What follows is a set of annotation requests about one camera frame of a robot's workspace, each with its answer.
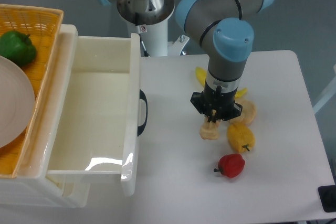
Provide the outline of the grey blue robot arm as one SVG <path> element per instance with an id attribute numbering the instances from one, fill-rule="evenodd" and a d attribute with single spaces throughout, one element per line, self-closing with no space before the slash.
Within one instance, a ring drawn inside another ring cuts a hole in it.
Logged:
<path id="1" fill-rule="evenodd" d="M 254 41 L 246 18 L 274 0 L 98 0 L 116 2 L 130 33 L 140 37 L 144 56 L 167 55 L 167 20 L 179 27 L 209 56 L 205 86 L 192 94 L 191 103 L 209 122 L 228 121 L 241 115 L 235 102 L 244 67 Z"/>

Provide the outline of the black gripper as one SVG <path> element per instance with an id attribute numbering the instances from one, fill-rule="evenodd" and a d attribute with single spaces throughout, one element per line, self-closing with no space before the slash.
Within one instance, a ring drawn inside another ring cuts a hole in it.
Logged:
<path id="1" fill-rule="evenodd" d="M 203 92 L 192 94 L 192 105 L 200 114 L 208 118 L 208 123 L 211 121 L 216 123 L 219 120 L 228 121 L 241 115 L 243 107 L 235 102 L 235 94 L 239 85 L 234 82 L 229 82 L 229 84 L 234 84 L 234 89 L 227 92 L 224 91 L 223 86 L 216 85 L 213 89 L 206 82 Z"/>

